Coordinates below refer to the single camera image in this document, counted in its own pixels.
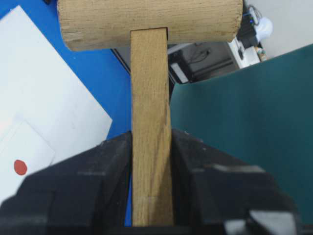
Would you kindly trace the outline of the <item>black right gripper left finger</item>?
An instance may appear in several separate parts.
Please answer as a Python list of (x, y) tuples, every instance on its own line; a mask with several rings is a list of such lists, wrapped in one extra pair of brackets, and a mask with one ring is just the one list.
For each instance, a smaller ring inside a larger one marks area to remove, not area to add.
[(27, 176), (0, 207), (3, 235), (114, 235), (124, 230), (132, 135)]

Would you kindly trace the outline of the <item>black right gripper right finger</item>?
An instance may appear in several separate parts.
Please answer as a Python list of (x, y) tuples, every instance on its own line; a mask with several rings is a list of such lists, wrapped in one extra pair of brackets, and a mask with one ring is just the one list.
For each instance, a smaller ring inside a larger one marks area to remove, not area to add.
[(294, 201), (261, 167), (172, 131), (176, 225), (196, 235), (297, 235)]

